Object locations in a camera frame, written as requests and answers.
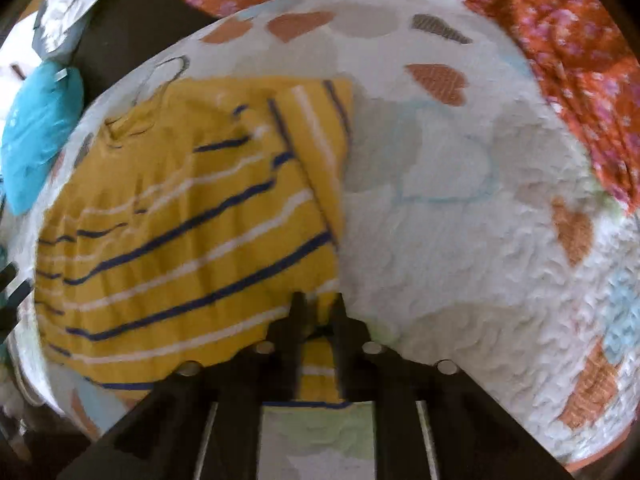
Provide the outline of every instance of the teal pillow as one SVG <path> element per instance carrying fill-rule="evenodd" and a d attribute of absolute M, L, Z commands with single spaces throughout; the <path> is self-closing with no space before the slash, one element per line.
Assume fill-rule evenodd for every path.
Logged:
<path fill-rule="evenodd" d="M 36 201 L 56 155 L 80 120 L 83 105 L 77 68 L 45 61 L 22 84 L 0 146 L 6 200 L 15 215 L 27 212 Z"/>

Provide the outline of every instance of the heart pattern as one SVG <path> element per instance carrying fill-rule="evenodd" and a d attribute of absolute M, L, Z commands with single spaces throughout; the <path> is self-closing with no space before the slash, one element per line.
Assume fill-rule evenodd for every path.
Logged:
<path fill-rule="evenodd" d="M 466 103 L 462 89 L 468 81 L 462 72 L 442 64 L 411 64 L 404 68 L 434 99 L 450 106 Z"/>
<path fill-rule="evenodd" d="M 455 28 L 450 27 L 442 18 L 433 16 L 432 14 L 414 14 L 414 18 L 411 22 L 411 28 L 428 32 L 430 34 L 436 34 L 446 40 L 456 41 L 463 45 L 472 43 L 470 38 L 466 37 Z"/>
<path fill-rule="evenodd" d="M 200 41 L 213 44 L 228 43 L 244 36 L 253 26 L 252 20 L 241 21 L 236 18 L 229 18 L 209 34 L 200 38 Z"/>
<path fill-rule="evenodd" d="M 562 197 L 556 196 L 551 202 L 551 207 L 558 242 L 564 249 L 569 265 L 575 267 L 591 252 L 593 223 L 587 214 L 568 209 Z"/>
<path fill-rule="evenodd" d="M 600 340 L 587 357 L 574 391 L 558 420 L 572 430 L 598 420 L 618 394 L 617 377 L 618 370 L 607 361 Z"/>
<path fill-rule="evenodd" d="M 267 30 L 283 43 L 289 43 L 318 27 L 322 27 L 334 19 L 335 13 L 328 10 L 316 12 L 304 12 L 301 14 L 292 12 L 282 14 L 267 23 Z"/>
<path fill-rule="evenodd" d="M 420 128 L 420 144 L 418 148 L 421 147 L 423 142 L 430 142 L 430 138 L 450 135 L 450 132 L 455 131 L 454 123 L 451 123 L 448 119 L 450 118 L 450 114 L 445 113 L 443 107 L 433 101 L 409 102 L 405 103 L 402 108 L 404 108 L 403 111 L 397 113 L 398 121 L 396 122 L 396 127 L 392 130 L 392 139 L 394 142 L 388 143 L 384 150 L 380 149 L 383 153 L 397 152 L 397 148 L 392 148 L 393 144 L 407 144 L 407 140 L 410 140 L 407 137 L 407 132 L 410 132 L 412 129 L 411 123 L 407 119 L 413 118 L 415 121 L 415 115 L 418 110 L 429 110 L 429 123 L 425 123 L 423 119 L 417 124 L 417 127 Z M 498 170 L 492 157 L 490 146 L 474 136 L 451 135 L 451 143 L 449 144 L 451 151 L 440 151 L 438 152 L 438 156 L 449 158 L 453 155 L 453 152 L 463 154 L 464 160 L 469 163 L 470 168 L 474 168 L 472 170 L 474 172 L 473 179 L 470 179 L 468 183 L 455 186 L 456 192 L 448 192 L 447 189 L 452 189 L 448 184 L 456 179 L 455 172 L 449 174 L 449 178 L 445 179 L 446 183 L 441 182 L 439 185 L 434 186 L 434 182 L 431 181 L 420 182 L 424 174 L 423 177 L 418 179 L 415 177 L 412 178 L 409 174 L 411 168 L 405 166 L 402 168 L 402 174 L 400 174 L 399 178 L 394 182 L 394 206 L 409 204 L 422 204 L 427 206 L 471 204 L 489 200 L 494 195 L 498 189 Z M 409 146 L 403 149 L 410 150 L 411 148 L 412 147 Z M 422 158 L 422 164 L 425 165 L 424 167 L 428 167 L 434 163 L 437 164 L 435 158 Z"/>

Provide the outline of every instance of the bolt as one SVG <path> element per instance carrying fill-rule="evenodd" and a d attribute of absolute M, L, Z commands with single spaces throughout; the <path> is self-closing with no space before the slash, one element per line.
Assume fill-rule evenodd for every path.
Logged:
<path fill-rule="evenodd" d="M 436 368 L 441 374 L 453 375 L 458 373 L 458 365 L 449 359 L 443 359 L 436 364 Z"/>
<path fill-rule="evenodd" d="M 200 370 L 202 370 L 202 365 L 199 362 L 185 361 L 177 367 L 175 372 L 183 377 L 193 377 L 194 375 L 199 374 Z"/>
<path fill-rule="evenodd" d="M 276 346 L 271 341 L 260 341 L 255 346 L 255 351 L 258 354 L 269 355 L 275 352 Z"/>
<path fill-rule="evenodd" d="M 384 349 L 385 348 L 380 343 L 376 343 L 375 341 L 367 341 L 362 345 L 362 351 L 369 355 L 382 354 Z"/>

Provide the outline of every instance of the bed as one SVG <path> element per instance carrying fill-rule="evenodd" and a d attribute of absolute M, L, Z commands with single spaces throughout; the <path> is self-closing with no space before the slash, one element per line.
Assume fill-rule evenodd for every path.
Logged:
<path fill-rule="evenodd" d="M 511 13 L 517 43 L 486 17 L 505 27 L 490 1 L 271 0 L 179 41 L 87 109 L 34 209 L 8 227 L 10 258 L 33 275 L 44 211 L 92 134 L 161 82 L 345 75 L 356 88 L 340 248 L 350 314 L 406 357 L 457 361 L 564 464 L 602 452 L 639 395 L 637 61 L 614 25 L 583 23 L 597 0 Z M 606 46 L 588 55 L 609 59 L 585 70 L 566 40 L 578 26 L 595 36 L 589 23 Z M 29 301 L 10 345 L 37 394 L 92 438 L 132 405 L 47 358 Z M 371 431 L 369 406 L 270 408 L 260 474 L 370 478 Z"/>

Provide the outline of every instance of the textured fabric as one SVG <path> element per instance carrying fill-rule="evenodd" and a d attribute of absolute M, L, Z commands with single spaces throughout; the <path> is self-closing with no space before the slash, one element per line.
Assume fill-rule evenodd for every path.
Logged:
<path fill-rule="evenodd" d="M 38 240 L 55 360 L 139 396 L 262 339 L 296 290 L 327 307 L 350 101 L 346 80 L 185 80 L 106 123 Z M 330 366 L 319 345 L 305 363 Z M 321 379 L 304 398 L 337 400 Z"/>
<path fill-rule="evenodd" d="M 28 211 L 42 189 L 56 155 L 82 113 L 82 79 L 75 68 L 46 61 L 26 79 L 2 133 L 2 176 L 11 211 Z"/>
<path fill-rule="evenodd" d="M 165 81 L 273 74 L 353 82 L 339 245 L 350 315 L 405 357 L 457 362 L 563 463 L 626 431 L 640 396 L 637 345 L 627 336 L 640 297 L 636 222 L 602 191 L 522 51 L 461 0 L 273 0 L 149 59 L 88 108 L 60 170 L 14 229 L 8 250 L 19 279 L 34 278 L 44 215 L 82 170 L 105 117 Z M 628 278 L 616 278 L 625 269 Z M 79 411 L 79 398 L 104 431 L 132 399 L 117 412 L 103 401 L 114 390 L 45 362 L 41 328 L 31 295 L 10 339 L 24 375 L 43 396 L 49 387 L 66 414 Z M 582 375 L 596 346 L 605 359 Z M 593 384 L 606 388 L 590 387 L 593 371 Z M 586 410 L 570 406 L 585 401 Z M 578 416 L 560 419 L 566 407 Z M 372 446 L 365 457 L 353 447 L 370 441 L 370 412 L 368 426 L 366 414 L 315 415 L 325 423 L 316 430 L 313 417 L 291 411 L 272 413 L 279 433 L 263 433 L 260 456 L 270 464 L 261 475 L 374 477 Z"/>
<path fill-rule="evenodd" d="M 186 0 L 216 16 L 267 0 Z M 466 0 L 524 51 L 547 101 L 591 153 L 605 189 L 640 205 L 640 68 L 598 0 Z"/>

